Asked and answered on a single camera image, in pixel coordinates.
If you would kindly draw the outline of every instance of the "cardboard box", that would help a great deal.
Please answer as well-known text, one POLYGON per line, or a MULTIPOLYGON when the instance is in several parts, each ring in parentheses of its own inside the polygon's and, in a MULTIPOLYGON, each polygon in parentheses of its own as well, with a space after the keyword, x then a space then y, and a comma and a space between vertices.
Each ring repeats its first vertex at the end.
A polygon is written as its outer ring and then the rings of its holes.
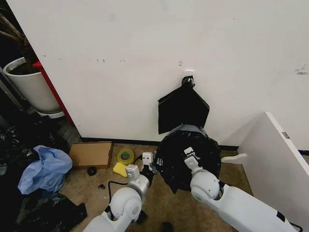
POLYGON ((111 142, 73 144, 69 153, 73 167, 86 169, 91 166, 109 168, 112 157, 111 142))

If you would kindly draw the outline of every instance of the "black baseboard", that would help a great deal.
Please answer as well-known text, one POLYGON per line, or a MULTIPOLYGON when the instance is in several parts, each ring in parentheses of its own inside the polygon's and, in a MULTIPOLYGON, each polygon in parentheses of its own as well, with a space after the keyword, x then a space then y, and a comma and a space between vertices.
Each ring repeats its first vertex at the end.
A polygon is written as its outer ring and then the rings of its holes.
POLYGON ((130 139, 105 139, 105 138, 85 138, 82 137, 83 142, 102 142, 111 141, 116 144, 138 144, 138 145, 151 145, 158 146, 160 142, 157 141, 146 141, 146 140, 130 140, 130 139))
MULTIPOLYGON (((129 139, 105 139, 105 138, 84 138, 82 137, 83 142, 102 142, 102 141, 112 141, 116 144, 138 144, 138 145, 151 145, 158 146, 160 142, 158 141, 146 141, 146 140, 129 140, 129 139)), ((219 145, 221 150, 225 151, 237 151, 238 146, 226 146, 219 145)))
POLYGON ((308 150, 298 150, 298 151, 303 156, 309 156, 309 151, 308 150))

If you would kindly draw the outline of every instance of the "blue plastic bag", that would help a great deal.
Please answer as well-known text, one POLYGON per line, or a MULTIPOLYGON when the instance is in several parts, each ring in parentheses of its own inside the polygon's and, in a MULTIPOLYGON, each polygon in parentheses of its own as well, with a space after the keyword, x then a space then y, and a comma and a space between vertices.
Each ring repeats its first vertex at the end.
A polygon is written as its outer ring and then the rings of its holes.
POLYGON ((37 189, 49 192, 58 191, 64 183, 64 174, 72 168, 71 158, 61 150, 36 146, 34 150, 40 160, 32 162, 23 172, 18 188, 22 194, 37 189))

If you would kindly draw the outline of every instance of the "yellow sponge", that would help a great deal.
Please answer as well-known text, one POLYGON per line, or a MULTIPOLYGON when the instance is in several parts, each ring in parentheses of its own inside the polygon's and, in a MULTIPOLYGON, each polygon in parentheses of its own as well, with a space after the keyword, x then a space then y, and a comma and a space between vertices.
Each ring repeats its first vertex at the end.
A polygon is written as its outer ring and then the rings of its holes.
POLYGON ((126 177, 126 166, 122 163, 117 162, 116 165, 112 169, 115 173, 126 177))

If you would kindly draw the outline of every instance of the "plant pot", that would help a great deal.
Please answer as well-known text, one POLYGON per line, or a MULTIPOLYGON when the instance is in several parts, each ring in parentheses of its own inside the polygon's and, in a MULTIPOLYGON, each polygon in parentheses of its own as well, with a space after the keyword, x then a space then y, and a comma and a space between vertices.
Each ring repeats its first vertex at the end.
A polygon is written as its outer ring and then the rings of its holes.
POLYGON ((14 60, 4 67, 3 72, 10 78, 28 102, 39 112, 44 114, 60 112, 61 108, 41 72, 28 75, 14 75, 8 72, 25 62, 24 58, 14 60))

